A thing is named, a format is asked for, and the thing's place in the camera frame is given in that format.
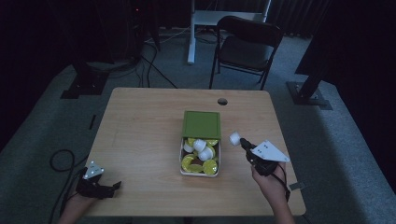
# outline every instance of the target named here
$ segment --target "green box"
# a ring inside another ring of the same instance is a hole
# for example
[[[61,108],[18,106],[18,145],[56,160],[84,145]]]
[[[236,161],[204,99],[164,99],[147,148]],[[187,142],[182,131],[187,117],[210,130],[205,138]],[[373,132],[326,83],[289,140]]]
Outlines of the green box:
[[[185,111],[182,137],[220,140],[220,113]]]

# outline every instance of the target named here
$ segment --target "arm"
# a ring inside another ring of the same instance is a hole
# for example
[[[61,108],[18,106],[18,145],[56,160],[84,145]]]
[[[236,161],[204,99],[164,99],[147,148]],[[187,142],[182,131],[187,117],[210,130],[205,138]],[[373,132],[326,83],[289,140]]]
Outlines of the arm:
[[[285,162],[281,162],[279,165],[284,168]],[[283,186],[279,183],[279,181],[277,181],[271,175],[260,175],[253,166],[251,167],[251,172],[253,179],[259,185],[262,194],[271,205],[274,216],[276,218],[276,223],[294,224],[293,215],[291,214],[288,202],[286,201],[285,190]],[[285,177],[280,167],[276,168],[274,174],[282,180],[285,180]]]
[[[70,198],[64,212],[58,220],[58,224],[74,224],[79,218],[88,210],[88,208],[97,201],[95,198],[87,198],[79,194],[74,195]]]

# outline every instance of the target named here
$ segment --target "chair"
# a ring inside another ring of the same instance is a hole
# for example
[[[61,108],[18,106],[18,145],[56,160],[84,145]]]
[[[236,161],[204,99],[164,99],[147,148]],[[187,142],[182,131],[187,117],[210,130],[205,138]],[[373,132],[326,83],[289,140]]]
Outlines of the chair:
[[[222,45],[220,30],[230,34]],[[226,16],[217,24],[217,35],[209,89],[212,89],[217,64],[218,73],[221,67],[226,67],[260,76],[258,83],[262,82],[262,90],[283,32],[270,23]]]

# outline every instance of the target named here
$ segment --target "gray carpet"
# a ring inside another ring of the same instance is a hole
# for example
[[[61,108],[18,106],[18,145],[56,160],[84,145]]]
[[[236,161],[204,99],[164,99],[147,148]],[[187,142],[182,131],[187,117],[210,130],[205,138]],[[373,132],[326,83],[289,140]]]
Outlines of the gray carpet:
[[[154,65],[181,89],[207,89],[215,40],[198,34],[195,64],[187,65],[189,40],[186,35],[161,43]],[[309,40],[284,37],[264,87],[276,109],[297,178],[302,190],[305,217],[312,223],[396,223],[395,194],[382,175],[359,129],[340,99],[336,88],[319,86],[333,110],[295,105],[287,81],[305,81],[294,75]],[[154,50],[145,46],[142,55],[149,61]],[[92,63],[101,69],[111,67]],[[111,91],[116,87],[147,87],[149,64],[110,74],[102,95],[82,95],[75,100],[60,99],[76,73],[66,67],[55,77],[34,110],[0,154],[0,223],[46,223],[67,173],[50,168],[56,150],[73,150],[76,161],[89,152]],[[258,90],[257,77],[223,70],[215,76],[214,89]],[[173,88],[154,68],[150,68],[151,88]],[[70,157],[55,158],[58,167],[67,167]],[[297,217],[297,223],[309,223]],[[272,223],[271,217],[252,219]],[[130,217],[84,217],[79,223],[128,223]]]

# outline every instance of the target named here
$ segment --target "small black hole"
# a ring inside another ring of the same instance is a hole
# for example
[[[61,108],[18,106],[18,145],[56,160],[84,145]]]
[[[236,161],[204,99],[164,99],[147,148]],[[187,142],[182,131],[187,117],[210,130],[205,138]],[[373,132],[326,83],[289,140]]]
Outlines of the small black hole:
[[[219,98],[218,99],[218,104],[219,105],[227,105],[228,101],[226,99],[224,99],[224,98]]]

